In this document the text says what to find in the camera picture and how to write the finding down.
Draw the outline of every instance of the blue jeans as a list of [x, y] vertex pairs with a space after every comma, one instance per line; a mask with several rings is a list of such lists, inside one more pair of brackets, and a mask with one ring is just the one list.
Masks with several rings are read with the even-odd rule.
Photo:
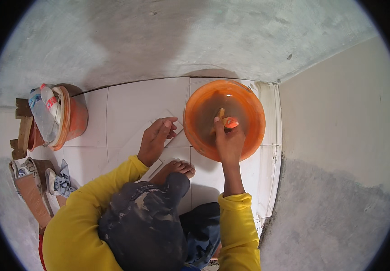
[[163, 185], [129, 182], [112, 196], [98, 234], [124, 271], [207, 265], [220, 244], [219, 204], [206, 203], [178, 216], [189, 187], [187, 176], [174, 172]]

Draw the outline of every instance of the white plastic bottle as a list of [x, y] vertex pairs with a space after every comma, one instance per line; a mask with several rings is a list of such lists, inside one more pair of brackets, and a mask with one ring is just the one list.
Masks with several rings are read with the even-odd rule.
[[52, 114], [47, 110], [41, 98], [40, 89], [32, 89], [29, 95], [29, 107], [34, 116], [35, 123], [40, 130], [45, 142], [53, 141], [57, 134], [59, 125], [53, 120]]
[[53, 91], [46, 84], [42, 84], [40, 89], [41, 97], [46, 104], [47, 110], [50, 111], [53, 118], [59, 125], [61, 123], [61, 105], [58, 103], [55, 95], [53, 95]]

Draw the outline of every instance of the person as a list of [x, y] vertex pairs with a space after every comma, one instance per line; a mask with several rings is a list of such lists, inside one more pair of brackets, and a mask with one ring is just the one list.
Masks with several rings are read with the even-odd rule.
[[176, 136], [176, 117], [145, 130], [138, 155], [73, 192], [47, 225], [43, 259], [53, 270], [200, 270], [219, 243], [221, 270], [261, 270], [258, 234], [245, 192], [240, 126], [225, 133], [214, 119], [225, 176], [218, 203], [177, 215], [195, 168], [172, 161], [149, 182], [138, 182]]

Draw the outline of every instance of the floor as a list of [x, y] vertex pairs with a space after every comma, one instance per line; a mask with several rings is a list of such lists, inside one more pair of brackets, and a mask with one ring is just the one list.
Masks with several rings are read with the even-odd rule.
[[[68, 163], [70, 177], [82, 186], [97, 176], [137, 154], [142, 132], [155, 118], [163, 117], [165, 110], [182, 123], [184, 106], [189, 96], [200, 86], [213, 81], [209, 78], [168, 78], [116, 85], [75, 97], [85, 103], [89, 123], [85, 133], [52, 152], [36, 148], [30, 155], [35, 159], [50, 159], [54, 165], [62, 158]], [[261, 100], [266, 115], [266, 133], [262, 145], [248, 159], [241, 162], [242, 181], [246, 192], [252, 195], [252, 211], [260, 234], [266, 217], [271, 216], [279, 180], [282, 127], [279, 90], [276, 84], [238, 80], [250, 87]], [[162, 166], [174, 159], [185, 160], [195, 166], [191, 187], [182, 198], [179, 213], [196, 206], [217, 201], [224, 190], [221, 164], [200, 155], [191, 147], [184, 132], [180, 132], [165, 147], [158, 161]], [[148, 180], [148, 172], [142, 180]]]

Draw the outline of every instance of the foot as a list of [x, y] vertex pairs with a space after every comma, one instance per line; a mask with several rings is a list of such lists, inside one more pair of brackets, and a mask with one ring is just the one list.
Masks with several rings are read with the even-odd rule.
[[150, 180], [151, 183], [162, 185], [166, 181], [166, 177], [171, 172], [180, 172], [185, 174], [189, 179], [195, 175], [195, 168], [189, 163], [171, 161], [165, 165], [154, 177]]

